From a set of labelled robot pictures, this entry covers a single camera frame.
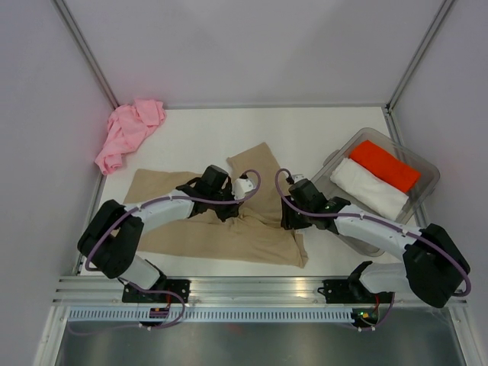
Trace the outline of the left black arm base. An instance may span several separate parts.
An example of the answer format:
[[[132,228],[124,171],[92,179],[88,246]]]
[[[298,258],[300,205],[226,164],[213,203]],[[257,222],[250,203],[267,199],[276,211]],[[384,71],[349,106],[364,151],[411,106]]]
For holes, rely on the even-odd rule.
[[[149,290],[135,284],[124,285],[123,303],[187,303],[191,282],[188,279],[158,280]]]

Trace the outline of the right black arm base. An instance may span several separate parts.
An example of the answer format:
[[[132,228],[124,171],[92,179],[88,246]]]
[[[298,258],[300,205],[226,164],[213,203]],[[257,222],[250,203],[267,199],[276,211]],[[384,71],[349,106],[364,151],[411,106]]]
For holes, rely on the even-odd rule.
[[[393,294],[390,292],[374,294],[360,282],[343,278],[323,280],[322,286],[317,288],[317,293],[325,297],[327,304],[376,305],[390,303],[393,299]]]

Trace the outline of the white t shirt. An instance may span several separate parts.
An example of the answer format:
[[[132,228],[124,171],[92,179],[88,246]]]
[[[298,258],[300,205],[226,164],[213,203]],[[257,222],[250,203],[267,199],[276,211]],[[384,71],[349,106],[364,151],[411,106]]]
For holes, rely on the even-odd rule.
[[[349,158],[339,163],[330,180],[388,220],[395,220],[409,199],[406,194]]]

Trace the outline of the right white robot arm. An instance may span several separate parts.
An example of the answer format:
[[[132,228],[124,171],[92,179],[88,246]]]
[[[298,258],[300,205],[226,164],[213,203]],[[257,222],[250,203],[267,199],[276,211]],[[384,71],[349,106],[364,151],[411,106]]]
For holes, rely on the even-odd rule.
[[[308,179],[290,177],[281,198],[286,230],[311,226],[356,239],[384,251],[395,263],[364,261],[348,276],[348,292],[357,301],[375,294],[412,293],[434,308],[471,291],[470,266],[447,231],[436,224],[406,226],[362,210],[350,201],[326,198]]]

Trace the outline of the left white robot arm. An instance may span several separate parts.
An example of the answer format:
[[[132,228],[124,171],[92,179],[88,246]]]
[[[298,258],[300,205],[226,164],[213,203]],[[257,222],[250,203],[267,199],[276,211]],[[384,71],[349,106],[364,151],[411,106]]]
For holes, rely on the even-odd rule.
[[[210,165],[203,175],[163,196],[138,204],[102,204],[77,243],[87,263],[109,279],[134,284],[151,302],[166,293],[165,275],[136,252],[141,237],[167,223],[212,210],[221,221],[236,217],[255,186],[247,175],[232,181],[221,168]]]

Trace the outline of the beige t shirt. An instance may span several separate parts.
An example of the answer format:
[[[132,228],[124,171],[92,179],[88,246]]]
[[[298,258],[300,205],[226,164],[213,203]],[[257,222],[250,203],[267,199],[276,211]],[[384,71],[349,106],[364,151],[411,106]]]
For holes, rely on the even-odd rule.
[[[168,223],[144,234],[138,249],[164,255],[291,265],[304,268],[308,254],[303,237],[281,227],[281,198],[275,189],[280,166],[266,143],[227,163],[232,177],[251,169],[259,172],[258,193],[245,202],[237,217],[220,221],[212,210],[188,220]]]

